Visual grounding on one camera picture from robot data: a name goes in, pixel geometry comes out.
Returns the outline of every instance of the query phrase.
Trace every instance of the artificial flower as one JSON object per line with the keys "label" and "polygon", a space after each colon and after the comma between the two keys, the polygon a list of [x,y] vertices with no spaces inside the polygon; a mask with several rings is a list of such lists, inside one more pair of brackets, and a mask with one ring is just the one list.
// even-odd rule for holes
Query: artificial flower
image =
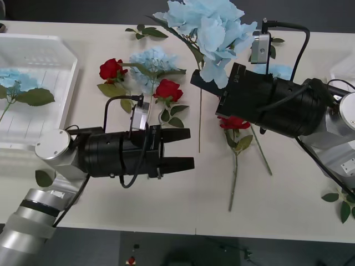
{"label": "artificial flower", "polygon": [[123,70],[120,63],[122,63],[122,60],[116,62],[115,58],[107,60],[105,64],[100,66],[100,77],[105,79],[107,83],[113,83],[115,79],[123,80],[128,70]]}
{"label": "artificial flower", "polygon": [[[253,71],[258,74],[265,74],[266,64],[255,65]],[[292,68],[288,65],[270,64],[268,66],[268,72],[271,73],[274,77],[290,80],[292,75]]]}
{"label": "artificial flower", "polygon": [[5,88],[13,87],[18,92],[28,91],[40,87],[37,79],[31,78],[28,74],[20,73],[14,69],[0,70],[0,85]]}
{"label": "artificial flower", "polygon": [[231,116],[228,119],[221,116],[218,116],[217,118],[221,119],[220,127],[223,129],[248,129],[250,127],[249,122],[236,116]]}
{"label": "artificial flower", "polygon": [[[164,53],[162,47],[153,47],[142,53],[134,53],[130,56],[130,63],[142,64],[151,72],[178,70],[175,66],[176,56],[169,56]],[[154,89],[159,85],[157,79],[152,79],[142,74],[138,68],[130,70],[132,77],[141,85],[144,93],[153,94]]]}
{"label": "artificial flower", "polygon": [[169,11],[155,13],[154,16],[177,27],[180,34],[197,36],[197,45],[205,58],[210,75],[201,75],[204,81],[215,81],[218,88],[224,88],[228,82],[225,74],[220,76],[223,59],[236,59],[237,54],[250,47],[257,23],[241,24],[244,12],[229,0],[184,0],[184,3],[168,1]]}
{"label": "artificial flower", "polygon": [[222,89],[228,84],[227,73],[224,70],[224,67],[230,62],[231,59],[223,59],[216,64],[216,61],[213,61],[207,57],[204,57],[205,67],[201,70],[200,76],[206,82],[215,81],[218,88]]}
{"label": "artificial flower", "polygon": [[177,84],[171,80],[163,79],[159,86],[156,88],[154,98],[168,98],[173,97],[171,101],[177,102],[183,95],[182,90],[179,90],[180,84]]}

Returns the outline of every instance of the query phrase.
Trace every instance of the floor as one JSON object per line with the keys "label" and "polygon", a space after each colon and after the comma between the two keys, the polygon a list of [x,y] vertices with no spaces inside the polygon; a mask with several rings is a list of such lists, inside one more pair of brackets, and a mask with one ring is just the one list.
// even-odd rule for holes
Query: floor
{"label": "floor", "polygon": [[[8,18],[19,21],[151,24],[144,15],[167,9],[166,0],[4,0]],[[350,0],[232,0],[246,15],[303,24],[314,32],[355,33]],[[252,262],[244,260],[248,247]],[[351,266],[355,245],[251,238],[206,238],[170,234],[59,228],[38,256],[36,266],[117,266],[132,255],[137,265]],[[169,258],[180,258],[169,262]]]}

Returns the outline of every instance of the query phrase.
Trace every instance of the plastic tray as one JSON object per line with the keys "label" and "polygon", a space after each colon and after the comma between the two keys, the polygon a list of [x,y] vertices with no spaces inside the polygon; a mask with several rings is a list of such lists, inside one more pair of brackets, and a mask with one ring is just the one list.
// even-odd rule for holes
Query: plastic tray
{"label": "plastic tray", "polygon": [[[55,36],[0,34],[0,68],[27,73],[54,95],[55,102],[44,106],[15,103],[0,122],[0,148],[32,150],[42,134],[64,127],[78,59]],[[0,100],[0,115],[6,105]]]}

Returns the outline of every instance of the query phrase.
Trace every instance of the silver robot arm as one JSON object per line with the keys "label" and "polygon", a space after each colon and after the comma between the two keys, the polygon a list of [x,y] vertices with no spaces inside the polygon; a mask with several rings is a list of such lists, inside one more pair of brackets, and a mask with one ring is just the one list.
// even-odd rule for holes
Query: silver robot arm
{"label": "silver robot arm", "polygon": [[[164,157],[164,143],[189,139],[190,130],[149,127],[146,123],[149,104],[143,102],[142,95],[131,98],[138,104],[133,108],[129,131],[105,133],[104,130],[108,105],[120,99],[118,96],[106,104],[104,127],[58,129],[39,139],[35,154],[57,175],[50,187],[29,190],[9,217],[0,234],[0,266],[32,265],[57,224],[79,199],[90,176],[119,176],[122,187],[129,188],[137,175],[160,179],[167,173],[194,168],[192,157]],[[127,185],[125,175],[133,175]]]}
{"label": "silver robot arm", "polygon": [[28,266],[55,232],[59,213],[73,200],[86,173],[77,168],[78,149],[69,149],[71,136],[64,130],[44,135],[36,155],[57,171],[44,190],[30,189],[0,234],[0,266]]}

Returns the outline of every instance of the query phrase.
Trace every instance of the robotic arm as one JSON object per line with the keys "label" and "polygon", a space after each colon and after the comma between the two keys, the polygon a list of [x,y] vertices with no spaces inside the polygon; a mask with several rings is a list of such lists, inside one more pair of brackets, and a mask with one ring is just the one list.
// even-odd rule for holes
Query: robotic arm
{"label": "robotic arm", "polygon": [[[108,105],[105,109],[105,122]],[[28,266],[55,228],[76,203],[92,177],[119,176],[129,188],[137,175],[162,178],[164,174],[194,168],[191,157],[164,157],[164,144],[190,138],[189,129],[148,127],[149,104],[133,96],[131,127],[126,132],[105,133],[102,127],[53,130],[43,135],[35,154],[58,173],[44,190],[30,189],[0,235],[0,266]],[[133,175],[125,185],[124,176]]]}
{"label": "robotic arm", "polygon": [[[291,80],[268,73],[271,35],[268,27],[289,27],[306,33]],[[354,200],[349,187],[355,187],[355,93],[324,84],[319,79],[293,82],[301,55],[308,43],[307,28],[264,20],[262,30],[254,32],[251,62],[266,64],[265,74],[248,71],[235,63],[227,87],[218,89],[206,83],[196,70],[191,83],[220,98],[216,115],[240,117],[284,136],[296,138],[324,174],[332,178]]]}

